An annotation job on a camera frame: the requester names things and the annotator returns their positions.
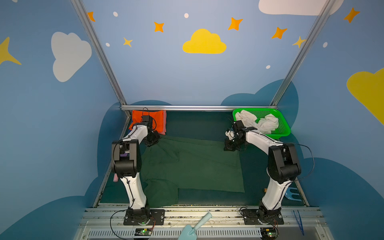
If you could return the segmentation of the dark green t shirt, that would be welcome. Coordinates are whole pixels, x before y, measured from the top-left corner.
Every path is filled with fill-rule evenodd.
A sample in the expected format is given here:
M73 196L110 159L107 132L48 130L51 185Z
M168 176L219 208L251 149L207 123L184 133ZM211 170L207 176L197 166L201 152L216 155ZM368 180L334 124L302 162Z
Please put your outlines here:
M140 178L153 208L176 205L180 189L245 191L239 152L218 141L163 136L142 155Z

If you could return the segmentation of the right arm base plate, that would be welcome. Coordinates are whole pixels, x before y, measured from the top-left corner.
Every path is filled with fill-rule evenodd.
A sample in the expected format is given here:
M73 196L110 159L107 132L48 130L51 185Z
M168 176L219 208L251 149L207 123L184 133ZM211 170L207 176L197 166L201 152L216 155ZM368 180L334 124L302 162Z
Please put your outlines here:
M281 208L277 210L247 209L240 208L240 215L244 219L245 225L283 225L284 220L281 214Z

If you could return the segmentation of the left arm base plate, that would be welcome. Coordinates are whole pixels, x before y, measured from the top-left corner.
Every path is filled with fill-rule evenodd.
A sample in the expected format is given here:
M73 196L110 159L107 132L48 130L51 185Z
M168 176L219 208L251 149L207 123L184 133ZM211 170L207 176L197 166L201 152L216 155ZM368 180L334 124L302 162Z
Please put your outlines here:
M124 226L162 226L165 220L164 209L127 210L124 217Z

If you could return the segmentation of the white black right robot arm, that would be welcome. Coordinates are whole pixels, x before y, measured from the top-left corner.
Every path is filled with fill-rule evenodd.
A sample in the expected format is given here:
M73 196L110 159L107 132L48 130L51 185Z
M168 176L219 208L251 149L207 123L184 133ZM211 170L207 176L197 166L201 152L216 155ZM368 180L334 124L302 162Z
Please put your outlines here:
M259 209L251 214L259 224L271 225L279 220L282 200L288 187L301 174L302 169L297 150L292 143L283 143L262 134L255 127L245 127L242 121L235 121L226 131L225 151L236 151L246 143L262 150L268 156L267 174L270 177L267 192L263 196Z

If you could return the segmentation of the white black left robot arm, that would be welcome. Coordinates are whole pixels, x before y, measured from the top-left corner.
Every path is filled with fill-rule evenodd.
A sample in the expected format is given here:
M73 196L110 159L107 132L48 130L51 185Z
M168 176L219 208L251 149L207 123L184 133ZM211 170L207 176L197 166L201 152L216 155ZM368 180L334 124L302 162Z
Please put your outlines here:
M155 123L150 115L141 117L141 122L122 139L112 143L112 170L124 184L129 198L125 225L147 225L151 221L150 207L140 179L142 155L140 144L147 147L156 144L160 135L153 128Z

